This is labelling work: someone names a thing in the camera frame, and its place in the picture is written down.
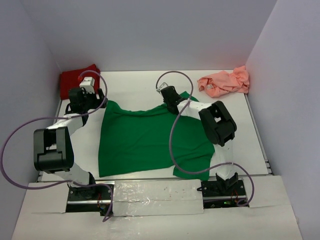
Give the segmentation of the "green t-shirt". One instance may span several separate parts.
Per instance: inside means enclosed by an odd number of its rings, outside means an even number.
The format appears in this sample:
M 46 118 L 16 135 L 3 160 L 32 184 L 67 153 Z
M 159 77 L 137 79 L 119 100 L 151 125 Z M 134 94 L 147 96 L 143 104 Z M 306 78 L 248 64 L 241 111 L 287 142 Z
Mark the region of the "green t-shirt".
M 130 111 L 110 100 L 101 125 L 99 177 L 172 167 L 169 139 L 175 119 L 164 103 L 145 111 Z M 172 151 L 177 164 L 190 172 L 209 168 L 215 153 L 201 121 L 187 116 L 180 117 L 175 126 Z M 209 178 L 208 172 L 192 175 L 177 168 L 172 174 L 183 179 Z

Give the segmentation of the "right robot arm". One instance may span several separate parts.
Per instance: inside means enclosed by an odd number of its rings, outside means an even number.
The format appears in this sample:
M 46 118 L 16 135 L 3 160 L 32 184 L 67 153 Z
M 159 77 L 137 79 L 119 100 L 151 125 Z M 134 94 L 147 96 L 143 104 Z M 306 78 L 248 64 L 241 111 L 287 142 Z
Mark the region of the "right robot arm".
M 181 168 L 174 159 L 172 137 L 179 117 L 185 116 L 201 121 L 207 139 L 213 144 L 215 153 L 212 159 L 216 163 L 217 190 L 227 196 L 235 189 L 238 173 L 233 160 L 233 139 L 237 125 L 222 101 L 202 103 L 191 100 L 191 97 L 181 97 L 174 86 L 166 86 L 158 90 L 170 113 L 177 115 L 169 135 L 169 154 L 173 164 L 181 172 L 189 175 L 198 175 L 208 172 L 206 168 L 200 171 L 187 171 Z

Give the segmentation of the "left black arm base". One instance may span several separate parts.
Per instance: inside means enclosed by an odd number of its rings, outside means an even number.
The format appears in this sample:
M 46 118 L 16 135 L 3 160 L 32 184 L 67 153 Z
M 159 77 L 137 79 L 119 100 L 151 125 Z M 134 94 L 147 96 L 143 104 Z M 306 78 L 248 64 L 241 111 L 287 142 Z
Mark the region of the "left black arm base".
M 113 214 L 111 205 L 113 184 L 108 184 L 109 188 L 104 184 L 98 184 L 93 187 L 71 187 L 69 186 L 66 213 L 99 213 L 100 216 L 111 217 Z

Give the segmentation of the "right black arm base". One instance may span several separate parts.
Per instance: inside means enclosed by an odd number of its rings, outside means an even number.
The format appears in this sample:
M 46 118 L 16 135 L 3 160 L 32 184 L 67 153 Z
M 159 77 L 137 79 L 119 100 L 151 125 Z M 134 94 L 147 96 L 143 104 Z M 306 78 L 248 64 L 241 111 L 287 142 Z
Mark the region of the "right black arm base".
M 228 190 L 220 190 L 217 180 L 202 181 L 196 190 L 202 193 L 204 209 L 236 208 L 247 203 L 244 182 L 239 180 Z

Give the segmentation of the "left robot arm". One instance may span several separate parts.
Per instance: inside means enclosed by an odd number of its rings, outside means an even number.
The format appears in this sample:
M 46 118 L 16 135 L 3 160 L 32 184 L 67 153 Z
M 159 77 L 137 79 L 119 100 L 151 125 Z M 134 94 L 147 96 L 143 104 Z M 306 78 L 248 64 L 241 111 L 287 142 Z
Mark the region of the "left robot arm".
M 71 135 L 84 127 L 90 110 L 105 108 L 108 99 L 102 89 L 97 93 L 85 87 L 69 90 L 69 103 L 65 115 L 58 121 L 33 133 L 33 163 L 38 171 L 54 174 L 69 183 L 86 199 L 93 199 L 98 193 L 93 175 L 75 163 Z

